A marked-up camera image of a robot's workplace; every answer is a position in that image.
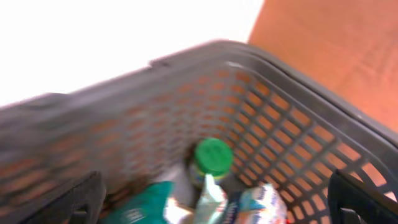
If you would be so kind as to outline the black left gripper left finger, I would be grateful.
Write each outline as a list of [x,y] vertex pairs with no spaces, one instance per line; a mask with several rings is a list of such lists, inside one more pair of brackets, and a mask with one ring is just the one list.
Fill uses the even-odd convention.
[[106,185],[100,172],[92,171],[65,182],[1,217],[2,224],[97,224]]

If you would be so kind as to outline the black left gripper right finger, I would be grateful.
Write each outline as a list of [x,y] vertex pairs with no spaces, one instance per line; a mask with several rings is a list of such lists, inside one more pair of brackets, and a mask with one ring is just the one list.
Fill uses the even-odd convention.
[[397,202],[336,170],[328,183],[332,224],[397,224]]

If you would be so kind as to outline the green coffee bag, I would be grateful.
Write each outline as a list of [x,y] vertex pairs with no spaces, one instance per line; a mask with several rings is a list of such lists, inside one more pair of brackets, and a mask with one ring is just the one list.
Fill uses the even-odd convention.
[[167,224],[164,217],[174,183],[155,182],[133,196],[121,208],[101,220],[105,224]]

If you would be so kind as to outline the white tissue pack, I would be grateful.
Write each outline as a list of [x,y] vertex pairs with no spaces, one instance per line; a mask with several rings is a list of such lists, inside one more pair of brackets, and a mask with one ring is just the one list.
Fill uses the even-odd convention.
[[223,223],[284,224],[287,207],[272,184],[262,184],[232,195]]

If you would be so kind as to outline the small teal packet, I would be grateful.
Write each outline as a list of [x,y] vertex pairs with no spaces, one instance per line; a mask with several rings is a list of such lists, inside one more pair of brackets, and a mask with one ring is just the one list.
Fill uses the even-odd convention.
[[225,191],[215,182],[211,174],[206,174],[201,195],[195,209],[193,223],[221,223],[227,205],[228,197]]

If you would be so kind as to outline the green lid jar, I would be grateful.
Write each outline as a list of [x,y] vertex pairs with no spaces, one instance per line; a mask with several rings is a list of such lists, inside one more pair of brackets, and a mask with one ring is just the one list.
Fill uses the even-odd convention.
[[199,141],[193,150],[189,165],[190,180],[201,188],[205,175],[210,174],[217,184],[229,175],[233,164],[233,152],[222,140],[206,138]]

